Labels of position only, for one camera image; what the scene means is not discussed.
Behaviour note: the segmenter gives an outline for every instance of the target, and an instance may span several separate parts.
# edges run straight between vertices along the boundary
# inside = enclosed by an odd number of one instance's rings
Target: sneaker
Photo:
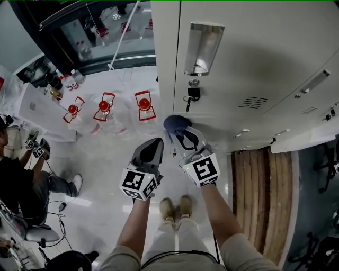
[[[184,195],[180,199],[181,218],[189,218],[192,215],[192,199],[188,195]]]
[[[73,178],[72,183],[75,185],[75,188],[76,188],[76,191],[77,191],[75,197],[77,197],[79,195],[80,189],[83,185],[83,177],[81,176],[81,174],[79,174],[79,173],[76,174]]]
[[[170,198],[164,198],[160,202],[159,208],[164,220],[171,220],[174,222],[175,208]]]

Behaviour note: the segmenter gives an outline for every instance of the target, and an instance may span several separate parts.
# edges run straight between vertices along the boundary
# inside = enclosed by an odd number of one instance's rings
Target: white floor
[[[132,199],[126,197],[119,189],[122,169],[127,166],[134,150],[150,137],[140,137],[138,140],[120,141],[110,135],[85,135],[75,143],[51,142],[51,158],[49,164],[57,175],[72,179],[75,173],[83,176],[83,187],[78,198],[70,198],[64,194],[51,193],[50,201],[64,201],[68,203],[62,212],[66,217],[63,222],[66,227],[66,237],[74,250],[83,253],[97,250],[100,254],[97,263],[100,264],[112,251],[120,231],[132,209]],[[178,166],[178,157],[174,158],[165,148],[163,163],[160,172],[164,176],[151,199],[150,215],[148,219],[145,251],[150,246],[153,234],[160,222],[158,205],[161,199],[170,197],[176,204],[181,195],[190,194],[195,202],[193,216],[200,226],[201,237],[215,254],[213,233],[207,218],[200,190],[186,177]],[[221,178],[218,188],[223,197],[231,199],[231,166],[228,155],[218,153]],[[58,212],[60,202],[50,203],[49,212]],[[56,215],[49,214],[47,224],[61,236],[60,226]],[[11,230],[7,235],[15,236]],[[42,257],[36,243],[23,242],[25,249],[32,248],[36,260],[42,266]],[[59,245],[46,248],[45,253],[53,258],[61,252],[68,251],[69,246],[64,240]]]

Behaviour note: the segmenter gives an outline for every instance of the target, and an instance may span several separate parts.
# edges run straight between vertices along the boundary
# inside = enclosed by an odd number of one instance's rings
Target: window
[[[62,73],[108,70],[136,2],[11,2],[27,32]],[[150,1],[139,2],[115,69],[155,65]]]

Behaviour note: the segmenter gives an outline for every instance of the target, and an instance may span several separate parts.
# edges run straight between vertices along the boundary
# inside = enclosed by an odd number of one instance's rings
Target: beige shoe
[[[172,222],[174,222],[175,208],[169,197],[164,198],[160,202],[159,208],[160,208],[160,213],[164,220],[171,220]]]
[[[189,218],[192,215],[192,199],[188,195],[184,195],[180,199],[181,218]]]

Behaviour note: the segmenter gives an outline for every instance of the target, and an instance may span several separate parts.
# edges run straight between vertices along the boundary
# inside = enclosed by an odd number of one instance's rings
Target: beige pants
[[[179,238],[179,250],[209,252],[199,236],[198,225],[192,219],[182,218],[177,227],[172,221],[167,220],[157,229],[153,243],[146,252],[143,261],[146,262],[163,252],[174,251],[176,233]]]

